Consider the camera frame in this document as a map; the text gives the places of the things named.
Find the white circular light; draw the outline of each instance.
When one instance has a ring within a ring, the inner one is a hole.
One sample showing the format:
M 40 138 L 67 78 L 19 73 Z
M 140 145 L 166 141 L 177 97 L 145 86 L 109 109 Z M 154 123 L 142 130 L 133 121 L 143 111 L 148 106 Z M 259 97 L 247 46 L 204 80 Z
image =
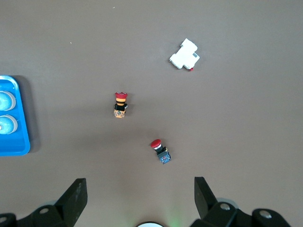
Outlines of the white circular light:
M 139 225 L 138 227 L 163 227 L 163 226 L 159 225 L 157 223 L 147 222 L 147 223 Z

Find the blue tray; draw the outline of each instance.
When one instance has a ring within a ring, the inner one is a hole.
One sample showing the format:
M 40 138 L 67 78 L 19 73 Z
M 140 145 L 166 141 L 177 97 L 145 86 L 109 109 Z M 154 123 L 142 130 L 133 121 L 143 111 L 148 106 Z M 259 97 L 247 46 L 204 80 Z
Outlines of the blue tray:
M 19 85 L 10 76 L 0 76 L 0 91 L 9 91 L 16 98 L 16 106 L 9 111 L 0 111 L 0 116 L 9 114 L 18 122 L 18 128 L 12 134 L 0 134 L 0 156 L 25 155 L 29 152 L 30 144 Z

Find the blue plastic tray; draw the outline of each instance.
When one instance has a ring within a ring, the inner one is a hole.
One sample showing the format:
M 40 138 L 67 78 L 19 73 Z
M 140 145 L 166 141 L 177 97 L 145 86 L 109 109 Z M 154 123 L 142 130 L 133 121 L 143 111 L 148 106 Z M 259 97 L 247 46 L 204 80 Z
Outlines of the blue plastic tray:
M 25 155 L 29 152 L 30 144 L 19 85 L 10 76 L 0 76 L 0 91 L 9 91 L 16 98 L 15 108 L 9 111 L 0 111 L 0 116 L 9 114 L 18 122 L 18 128 L 12 134 L 0 134 L 0 156 Z

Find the screw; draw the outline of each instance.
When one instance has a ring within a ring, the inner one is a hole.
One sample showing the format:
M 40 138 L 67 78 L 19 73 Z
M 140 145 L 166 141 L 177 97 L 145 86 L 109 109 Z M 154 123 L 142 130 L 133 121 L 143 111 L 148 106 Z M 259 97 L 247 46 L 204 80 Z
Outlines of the screw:
M 42 210 L 39 211 L 40 214 L 45 214 L 49 211 L 48 208 L 43 208 Z
M 270 213 L 267 212 L 266 210 L 261 210 L 261 211 L 260 211 L 260 215 L 261 215 L 262 217 L 264 217 L 264 218 L 267 218 L 267 219 L 272 218 L 271 215 L 270 215 Z
M 0 223 L 5 222 L 8 218 L 7 217 L 1 217 L 0 218 Z
M 229 205 L 226 204 L 226 203 L 222 203 L 222 204 L 220 205 L 220 207 L 221 207 L 221 209 L 223 209 L 223 210 L 230 210 L 230 209 L 231 209 L 231 208 L 229 207 Z

